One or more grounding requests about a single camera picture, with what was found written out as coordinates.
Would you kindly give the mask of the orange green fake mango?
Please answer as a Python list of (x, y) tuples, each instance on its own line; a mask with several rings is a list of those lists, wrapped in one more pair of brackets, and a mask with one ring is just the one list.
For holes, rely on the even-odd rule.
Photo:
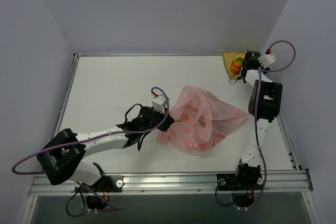
[(243, 58), (236, 58), (230, 64), (230, 70), (232, 73), (239, 73), (240, 69), (243, 66), (244, 59)]

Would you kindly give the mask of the pink plastic bag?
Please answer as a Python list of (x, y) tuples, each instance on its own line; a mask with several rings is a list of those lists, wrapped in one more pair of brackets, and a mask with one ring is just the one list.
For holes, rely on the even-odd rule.
[(158, 133), (156, 140), (180, 151), (200, 152), (217, 145), (247, 117), (245, 111), (191, 86), (182, 89), (169, 115), (174, 122), (167, 131)]

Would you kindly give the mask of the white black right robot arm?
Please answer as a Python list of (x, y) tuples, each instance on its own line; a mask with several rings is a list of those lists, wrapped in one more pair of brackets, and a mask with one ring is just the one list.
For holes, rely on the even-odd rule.
[(282, 84), (270, 80), (263, 72), (268, 71), (268, 66), (275, 60), (270, 50), (265, 55), (257, 51), (246, 51), (239, 73), (243, 83), (253, 88), (248, 113), (254, 117), (255, 127), (249, 137), (247, 148), (239, 160), (236, 173), (233, 175), (235, 186), (241, 189), (261, 180), (263, 155), (260, 152), (268, 129), (280, 112)]

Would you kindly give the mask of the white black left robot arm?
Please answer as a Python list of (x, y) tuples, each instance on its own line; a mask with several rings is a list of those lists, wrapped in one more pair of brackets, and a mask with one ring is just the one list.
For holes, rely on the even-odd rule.
[(92, 191), (105, 188), (107, 176), (98, 163), (87, 163), (85, 158), (107, 150), (121, 150), (137, 145), (141, 148), (144, 138), (153, 130), (166, 132), (174, 123), (168, 112), (160, 113), (153, 107), (141, 106), (132, 120), (105, 132), (79, 134), (71, 129), (60, 131), (37, 155), (43, 172), (52, 185), (67, 180), (82, 182)]

